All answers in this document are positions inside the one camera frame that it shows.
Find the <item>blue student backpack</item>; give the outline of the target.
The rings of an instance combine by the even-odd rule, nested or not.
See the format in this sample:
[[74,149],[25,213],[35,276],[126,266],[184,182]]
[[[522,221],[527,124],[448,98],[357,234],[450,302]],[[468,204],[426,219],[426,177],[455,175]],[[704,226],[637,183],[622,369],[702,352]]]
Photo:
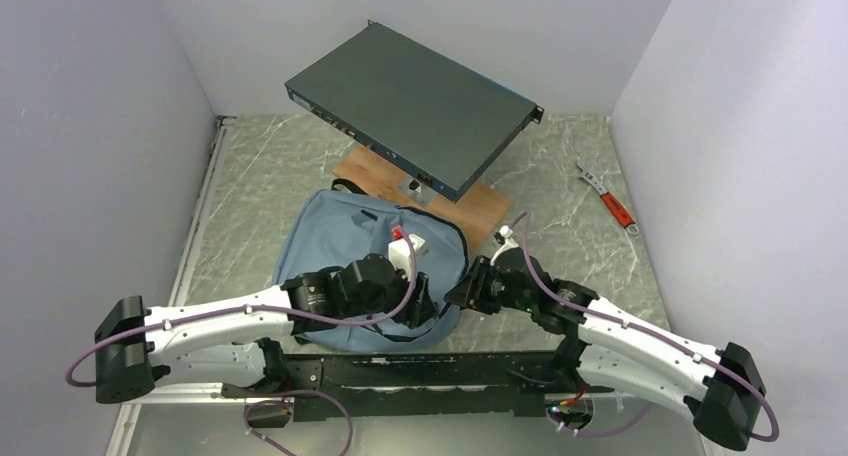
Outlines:
[[271,282],[282,284],[301,273],[346,266],[371,253],[386,257],[396,225],[426,242],[428,252],[417,259],[417,268],[429,278],[436,315],[414,329],[389,320],[375,327],[307,333],[305,341],[347,352],[412,352],[433,347],[453,332],[460,308],[446,302],[445,295],[468,269],[468,243],[452,222],[411,206],[366,194],[318,191],[295,220]]

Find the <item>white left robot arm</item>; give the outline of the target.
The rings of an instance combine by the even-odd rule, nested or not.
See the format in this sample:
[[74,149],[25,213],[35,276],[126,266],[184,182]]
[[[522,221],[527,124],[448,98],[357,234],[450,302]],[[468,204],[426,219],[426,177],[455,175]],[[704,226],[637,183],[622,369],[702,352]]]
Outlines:
[[264,396],[287,385],[283,338],[382,322],[417,329],[438,317],[426,274],[369,254],[247,296],[176,308],[119,300],[94,333],[95,399],[134,400],[158,386],[223,382]]

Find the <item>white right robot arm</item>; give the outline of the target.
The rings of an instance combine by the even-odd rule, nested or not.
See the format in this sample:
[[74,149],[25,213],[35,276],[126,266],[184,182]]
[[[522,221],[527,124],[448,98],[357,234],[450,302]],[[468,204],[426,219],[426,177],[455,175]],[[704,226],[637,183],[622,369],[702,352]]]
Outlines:
[[517,310],[561,337],[536,377],[548,392],[594,387],[675,411],[709,441],[744,451],[780,429],[752,354],[677,336],[617,307],[596,291],[550,277],[520,248],[479,256],[445,296],[463,309]]

